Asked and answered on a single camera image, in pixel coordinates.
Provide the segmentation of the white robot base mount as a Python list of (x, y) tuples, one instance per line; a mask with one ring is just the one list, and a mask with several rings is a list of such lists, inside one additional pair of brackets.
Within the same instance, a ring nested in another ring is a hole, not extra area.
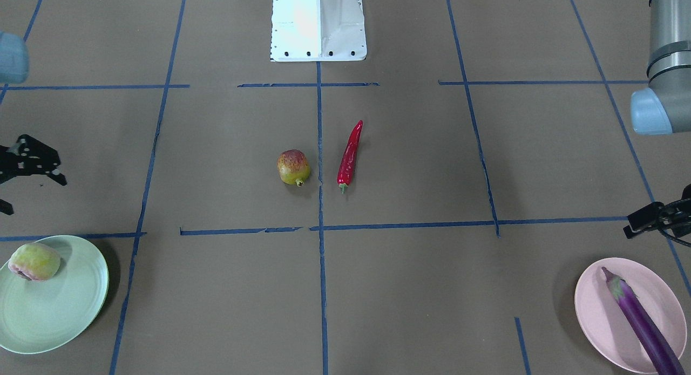
[(272, 0), (271, 20), (271, 61), (361, 61), (368, 54), (363, 0)]

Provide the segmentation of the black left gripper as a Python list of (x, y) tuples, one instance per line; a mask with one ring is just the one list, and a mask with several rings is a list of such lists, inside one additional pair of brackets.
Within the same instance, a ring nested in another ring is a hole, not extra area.
[(654, 231), (676, 244), (690, 247), (690, 242), (683, 240), (690, 233), (690, 185), (683, 189), (680, 200), (668, 204), (654, 201), (627, 215), (627, 220), (628, 225), (624, 227), (627, 239)]

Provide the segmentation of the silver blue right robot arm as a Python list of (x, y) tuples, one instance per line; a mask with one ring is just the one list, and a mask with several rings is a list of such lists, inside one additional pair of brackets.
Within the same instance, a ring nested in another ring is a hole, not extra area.
[[(1, 33), (1, 82), (20, 84), (29, 73), (28, 48), (17, 34)], [(61, 186), (66, 176), (61, 173), (61, 159), (56, 149), (30, 135), (22, 134), (12, 146), (1, 146), (1, 183), (18, 176), (42, 174)]]

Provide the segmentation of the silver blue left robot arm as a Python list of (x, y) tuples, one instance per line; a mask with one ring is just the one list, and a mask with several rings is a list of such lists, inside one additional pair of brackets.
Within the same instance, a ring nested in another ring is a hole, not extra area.
[[(639, 135), (661, 136), (690, 129), (690, 0), (648, 0), (650, 55), (646, 89), (634, 92), (630, 114)], [(689, 187), (671, 203), (653, 201), (627, 217), (624, 233), (632, 239), (658, 232), (688, 247)]]

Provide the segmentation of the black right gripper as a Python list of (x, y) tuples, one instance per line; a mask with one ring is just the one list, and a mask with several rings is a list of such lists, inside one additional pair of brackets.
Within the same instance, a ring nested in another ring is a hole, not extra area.
[(1, 183), (18, 176), (41, 174), (66, 186), (67, 179), (59, 170), (60, 165), (56, 149), (27, 134), (18, 136), (12, 146), (1, 146)]

